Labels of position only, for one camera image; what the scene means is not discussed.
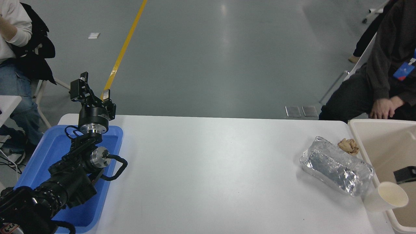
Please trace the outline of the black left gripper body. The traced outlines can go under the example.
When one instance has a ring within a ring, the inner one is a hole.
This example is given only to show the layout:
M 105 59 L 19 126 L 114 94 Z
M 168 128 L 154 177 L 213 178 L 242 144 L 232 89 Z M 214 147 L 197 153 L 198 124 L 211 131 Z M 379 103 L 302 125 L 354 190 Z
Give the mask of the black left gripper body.
M 109 113 L 105 108 L 82 105 L 79 112 L 79 126 L 99 124 L 101 126 L 108 127 L 109 120 Z

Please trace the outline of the person's hand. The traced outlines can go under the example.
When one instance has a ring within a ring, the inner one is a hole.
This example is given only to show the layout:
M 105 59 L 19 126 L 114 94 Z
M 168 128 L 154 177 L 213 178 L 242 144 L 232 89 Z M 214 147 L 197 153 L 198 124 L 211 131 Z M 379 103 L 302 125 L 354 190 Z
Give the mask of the person's hand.
M 399 96 L 393 96 L 389 99 L 389 115 L 394 115 L 396 109 L 403 106 L 405 102 Z
M 373 103 L 373 107 L 369 114 L 371 119 L 389 119 L 393 117 L 395 113 L 395 107 L 390 99 L 377 99 Z

